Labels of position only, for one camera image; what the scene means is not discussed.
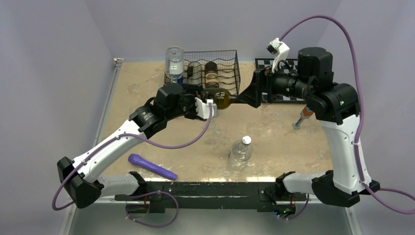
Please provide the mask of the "dark green wine bottle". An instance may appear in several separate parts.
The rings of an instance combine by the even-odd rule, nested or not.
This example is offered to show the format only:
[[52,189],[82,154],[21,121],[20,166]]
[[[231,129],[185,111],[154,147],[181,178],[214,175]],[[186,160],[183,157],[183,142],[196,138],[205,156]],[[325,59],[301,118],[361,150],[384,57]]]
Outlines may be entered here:
[[230,107],[232,104],[240,104],[241,100],[237,96],[232,95],[228,90],[224,88],[216,88],[215,98],[213,99],[216,103],[218,110],[224,110]]

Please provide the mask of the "olive green wine bottle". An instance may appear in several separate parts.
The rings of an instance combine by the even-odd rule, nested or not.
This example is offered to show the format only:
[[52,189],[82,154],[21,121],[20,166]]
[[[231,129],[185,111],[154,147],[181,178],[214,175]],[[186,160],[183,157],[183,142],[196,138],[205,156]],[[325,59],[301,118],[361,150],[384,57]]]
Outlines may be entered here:
[[219,88],[218,66],[215,62],[205,64],[206,88]]

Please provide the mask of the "clear bottle white cap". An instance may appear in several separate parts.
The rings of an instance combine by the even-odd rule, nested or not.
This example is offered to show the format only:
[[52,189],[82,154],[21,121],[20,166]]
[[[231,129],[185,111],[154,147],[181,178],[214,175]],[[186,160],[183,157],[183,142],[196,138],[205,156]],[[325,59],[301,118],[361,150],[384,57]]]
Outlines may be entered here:
[[243,136],[241,140],[233,143],[228,156],[228,163],[231,169],[242,171],[248,166],[253,153],[251,143],[252,139],[250,136]]
[[165,54],[165,75],[171,82],[184,74],[184,50],[181,47],[169,47]]

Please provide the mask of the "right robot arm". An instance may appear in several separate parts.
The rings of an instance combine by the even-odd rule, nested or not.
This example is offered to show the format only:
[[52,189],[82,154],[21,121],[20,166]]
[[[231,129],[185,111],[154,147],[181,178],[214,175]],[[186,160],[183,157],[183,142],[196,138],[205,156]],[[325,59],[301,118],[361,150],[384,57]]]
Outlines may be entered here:
[[263,93],[304,100],[323,128],[333,169],[315,174],[285,173],[276,179],[276,196],[287,199],[293,193],[312,194],[324,204],[349,208],[362,194],[378,191],[380,184],[366,171],[362,152],[355,151],[360,140],[358,93],[349,84],[334,82],[332,61],[332,54],[322,47],[303,48],[295,71],[257,69],[237,100],[254,108],[261,105]]

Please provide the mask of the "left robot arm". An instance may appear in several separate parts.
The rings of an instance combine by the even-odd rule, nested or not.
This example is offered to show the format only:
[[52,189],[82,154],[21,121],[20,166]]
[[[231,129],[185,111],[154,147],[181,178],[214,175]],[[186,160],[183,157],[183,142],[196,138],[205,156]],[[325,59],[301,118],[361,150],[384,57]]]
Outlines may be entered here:
[[[98,198],[125,194],[140,200],[146,194],[145,185],[136,173],[109,177],[102,173],[112,163],[135,146],[146,142],[163,149],[180,149],[198,141],[207,131],[218,107],[213,99],[203,97],[203,88],[197,85],[168,83],[157,90],[154,97],[138,107],[109,137],[86,153],[58,163],[60,186],[52,199],[52,209],[60,211],[75,204],[88,207]],[[206,122],[202,132],[193,140],[175,146],[162,145],[150,140],[178,117]]]

